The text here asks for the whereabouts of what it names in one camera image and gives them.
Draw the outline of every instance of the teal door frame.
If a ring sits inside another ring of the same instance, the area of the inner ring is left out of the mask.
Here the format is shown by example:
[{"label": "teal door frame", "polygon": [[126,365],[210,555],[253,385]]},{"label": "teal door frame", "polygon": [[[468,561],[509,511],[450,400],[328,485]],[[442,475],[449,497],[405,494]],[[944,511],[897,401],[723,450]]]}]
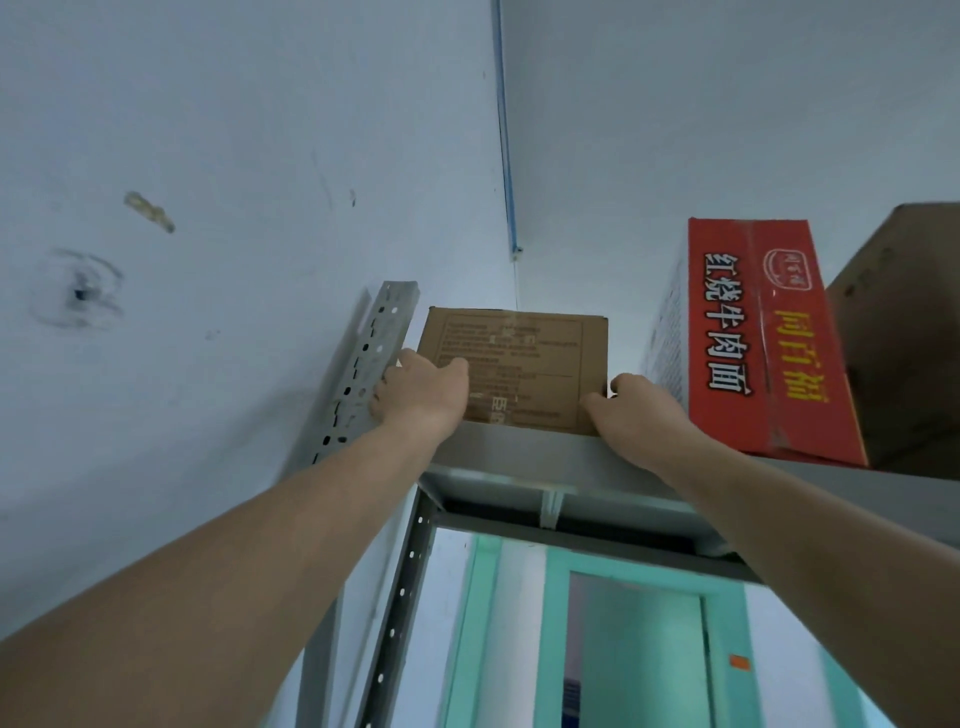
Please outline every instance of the teal door frame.
[{"label": "teal door frame", "polygon": [[822,646],[820,661],[824,666],[824,677],[827,680],[836,728],[867,728],[863,700],[860,699],[860,688],[853,682],[853,678]]},{"label": "teal door frame", "polygon": [[503,539],[497,536],[473,537],[460,614],[447,656],[444,702],[437,721],[443,728],[473,728],[476,720],[502,546]]},{"label": "teal door frame", "polygon": [[534,728],[559,728],[563,720],[567,605],[573,572],[701,596],[716,728],[762,728],[742,583],[555,547],[547,550]]}]

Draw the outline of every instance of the perforated metal post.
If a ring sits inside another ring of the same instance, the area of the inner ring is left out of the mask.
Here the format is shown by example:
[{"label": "perforated metal post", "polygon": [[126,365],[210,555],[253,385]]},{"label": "perforated metal post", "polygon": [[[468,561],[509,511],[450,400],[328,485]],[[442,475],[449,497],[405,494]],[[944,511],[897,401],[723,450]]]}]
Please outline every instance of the perforated metal post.
[{"label": "perforated metal post", "polygon": [[[396,361],[419,298],[420,290],[415,282],[391,280],[380,287],[329,405],[322,411],[318,423],[308,424],[316,439],[313,463],[344,448],[374,427],[367,409],[373,387],[384,370]],[[338,597],[330,606],[303,651],[297,728],[325,726],[340,602]]]},{"label": "perforated metal post", "polygon": [[400,685],[407,644],[420,601],[423,574],[436,533],[437,505],[417,489],[407,535],[396,571],[390,606],[377,641],[373,669],[364,690],[358,728],[389,728],[394,713],[396,691]]}]

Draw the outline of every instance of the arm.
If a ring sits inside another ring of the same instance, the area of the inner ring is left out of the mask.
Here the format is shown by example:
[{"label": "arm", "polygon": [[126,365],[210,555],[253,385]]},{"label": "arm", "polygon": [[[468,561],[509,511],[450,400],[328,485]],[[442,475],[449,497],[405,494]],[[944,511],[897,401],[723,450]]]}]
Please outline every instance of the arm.
[{"label": "arm", "polygon": [[378,428],[0,644],[0,725],[255,725],[467,406],[463,359],[400,361]]},{"label": "arm", "polygon": [[711,440],[642,376],[612,388],[584,400],[604,439],[710,521],[891,720],[956,722],[960,553]]}]

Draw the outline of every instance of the forearm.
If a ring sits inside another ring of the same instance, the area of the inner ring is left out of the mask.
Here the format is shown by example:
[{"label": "forearm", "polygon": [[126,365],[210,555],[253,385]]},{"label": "forearm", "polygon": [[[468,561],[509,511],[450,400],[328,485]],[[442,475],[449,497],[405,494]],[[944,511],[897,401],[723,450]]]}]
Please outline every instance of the forearm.
[{"label": "forearm", "polygon": [[0,724],[255,724],[435,447],[383,425],[28,625]]},{"label": "forearm", "polygon": [[663,475],[898,726],[960,715],[956,551],[706,437]]}]

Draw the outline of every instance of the metal shelf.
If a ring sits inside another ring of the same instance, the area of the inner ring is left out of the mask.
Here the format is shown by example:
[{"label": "metal shelf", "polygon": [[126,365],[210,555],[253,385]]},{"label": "metal shelf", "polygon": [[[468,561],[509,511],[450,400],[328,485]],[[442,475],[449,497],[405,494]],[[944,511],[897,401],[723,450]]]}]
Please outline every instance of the metal shelf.
[{"label": "metal shelf", "polygon": [[[758,458],[834,495],[950,546],[960,546],[960,482]],[[624,546],[701,557],[730,549],[707,521],[652,473],[597,437],[462,423],[421,479],[442,511],[555,530]],[[444,515],[443,524],[455,522]],[[546,535],[527,537],[547,543]],[[549,536],[556,543],[556,536]],[[626,550],[622,558],[637,559]],[[715,559],[686,568],[717,573]],[[743,578],[753,578],[745,570]]]},{"label": "metal shelf", "polygon": [[[383,370],[396,360],[418,296],[415,283],[383,284],[330,404],[308,422],[291,471],[373,427],[367,401]],[[763,460],[883,518],[960,547],[960,482]],[[652,473],[621,460],[597,437],[464,422],[437,450],[420,487],[427,497],[418,497],[401,551],[408,558],[394,570],[391,607],[379,625],[358,716],[362,728],[390,723],[437,527],[757,581],[688,503]],[[339,601],[305,650],[298,728],[324,724]]]}]

